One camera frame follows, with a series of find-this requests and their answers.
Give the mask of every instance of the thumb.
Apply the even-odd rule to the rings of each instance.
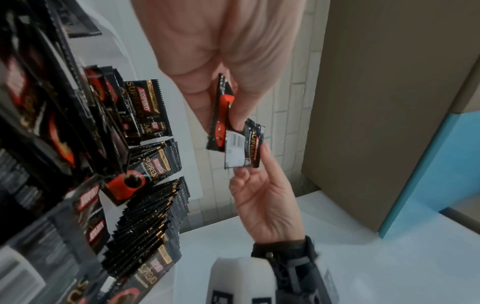
[[[272,155],[269,144],[266,142],[261,145],[260,160],[265,167],[270,182],[277,184],[278,187],[283,187],[283,184],[287,181],[287,177],[275,157]]]
[[[238,88],[235,100],[228,111],[228,120],[234,130],[243,130],[245,118],[255,109],[261,98],[262,94],[249,93]]]

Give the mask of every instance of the blue panel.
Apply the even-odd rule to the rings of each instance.
[[[440,211],[479,192],[480,111],[449,114],[378,233],[385,237],[406,203]]]

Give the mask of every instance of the white countertop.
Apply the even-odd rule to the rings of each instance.
[[[432,212],[421,225],[382,240],[320,191],[297,201],[340,303],[480,303],[480,235]],[[249,256],[252,244],[238,217],[181,234],[175,271],[142,304],[205,303],[217,257]]]

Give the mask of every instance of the black sleeve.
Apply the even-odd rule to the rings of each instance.
[[[253,245],[252,257],[270,262],[278,290],[276,302],[332,304],[319,269],[312,240]]]

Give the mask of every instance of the hand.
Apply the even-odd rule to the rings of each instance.
[[[263,143],[260,159],[265,171],[235,168],[230,191],[245,229],[256,243],[305,238],[304,225],[289,180]]]
[[[178,86],[207,132],[212,79],[219,72],[228,74],[229,68],[230,80],[238,84],[229,120],[242,130],[245,117],[280,78],[305,6],[305,0],[131,2],[158,66]]]

